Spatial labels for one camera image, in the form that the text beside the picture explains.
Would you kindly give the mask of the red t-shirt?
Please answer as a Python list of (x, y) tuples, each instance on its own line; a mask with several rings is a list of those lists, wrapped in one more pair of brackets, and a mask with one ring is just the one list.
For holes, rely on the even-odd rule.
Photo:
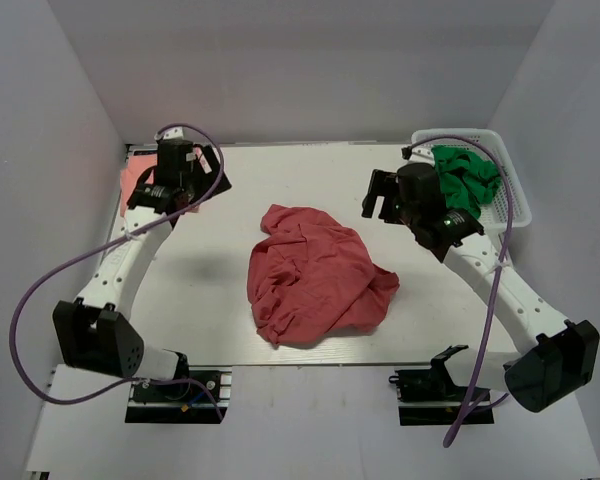
[(274, 346), (304, 346), (340, 331), (367, 334), (400, 287), (359, 234), (322, 210), (273, 204), (266, 239), (251, 252), (246, 293), (257, 333)]

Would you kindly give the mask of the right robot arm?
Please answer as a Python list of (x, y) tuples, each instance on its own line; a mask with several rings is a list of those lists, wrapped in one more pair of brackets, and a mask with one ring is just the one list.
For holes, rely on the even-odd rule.
[(512, 395), (538, 413), (592, 378), (600, 335), (587, 320), (574, 323), (542, 300), (499, 260), (484, 227), (465, 209), (449, 209), (433, 166), (410, 162), (395, 172), (374, 170), (362, 202), (365, 218), (378, 214), (404, 225), (416, 242), (453, 271), (500, 321), (516, 350), (487, 352), (475, 386)]

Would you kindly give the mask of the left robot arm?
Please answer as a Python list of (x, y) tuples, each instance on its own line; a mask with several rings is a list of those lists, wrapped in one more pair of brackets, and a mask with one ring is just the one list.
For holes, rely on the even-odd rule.
[(138, 179), (124, 214), (120, 244), (110, 248), (74, 301), (60, 301), (52, 319), (65, 364), (119, 378), (157, 380), (168, 398), (191, 387), (176, 352), (147, 344), (131, 324), (138, 289), (178, 221), (167, 216), (189, 205), (197, 159), (189, 140), (162, 140), (153, 180)]

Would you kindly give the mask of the folded pink t-shirt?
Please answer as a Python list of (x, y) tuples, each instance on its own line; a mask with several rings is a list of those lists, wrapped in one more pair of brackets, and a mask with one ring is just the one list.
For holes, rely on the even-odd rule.
[(154, 174), (157, 165), (155, 152), (140, 152), (133, 154), (127, 160), (126, 166), (120, 173), (121, 200), (119, 215), (124, 218), (132, 202), (133, 210), (138, 207), (148, 207), (155, 212), (165, 215), (174, 213), (185, 207), (189, 200), (184, 191), (165, 190), (157, 197), (153, 196)]

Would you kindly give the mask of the green t-shirt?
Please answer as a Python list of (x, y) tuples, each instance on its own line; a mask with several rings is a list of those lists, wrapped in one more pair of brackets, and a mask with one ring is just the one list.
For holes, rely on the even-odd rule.
[(436, 145), (431, 151), (446, 206), (464, 209), (478, 220), (501, 186), (496, 165), (463, 148)]

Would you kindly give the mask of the white plastic basket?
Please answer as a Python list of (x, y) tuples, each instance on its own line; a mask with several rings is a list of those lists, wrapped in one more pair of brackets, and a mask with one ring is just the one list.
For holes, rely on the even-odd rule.
[[(531, 211), (526, 200), (523, 188), (515, 171), (513, 162), (506, 146), (498, 133), (488, 129), (477, 128), (434, 128), (417, 130), (411, 135), (410, 143), (417, 143), (418, 147), (412, 154), (413, 161), (433, 158), (429, 150), (437, 145), (461, 148), (477, 154), (482, 160), (490, 161), (491, 158), (484, 152), (488, 150), (499, 162), (509, 185), (512, 196), (512, 228), (522, 228), (530, 224)], [(481, 207), (480, 223), (489, 235), (503, 234), (508, 220), (508, 200), (506, 187), (502, 184), (493, 200)]]

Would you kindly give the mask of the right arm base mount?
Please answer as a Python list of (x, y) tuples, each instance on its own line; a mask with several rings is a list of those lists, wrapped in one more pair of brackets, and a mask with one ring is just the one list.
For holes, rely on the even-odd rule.
[(465, 385), (456, 385), (445, 363), (467, 350), (467, 345), (449, 346), (428, 364), (397, 367), (388, 383), (395, 389), (399, 424), (403, 427), (451, 426), (466, 395)]

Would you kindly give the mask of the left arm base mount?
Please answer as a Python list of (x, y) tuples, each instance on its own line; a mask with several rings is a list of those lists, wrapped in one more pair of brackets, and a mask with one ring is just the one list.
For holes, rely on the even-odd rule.
[(133, 384), (126, 408), (128, 424), (219, 425), (227, 413), (231, 367), (192, 368), (191, 378), (203, 385)]

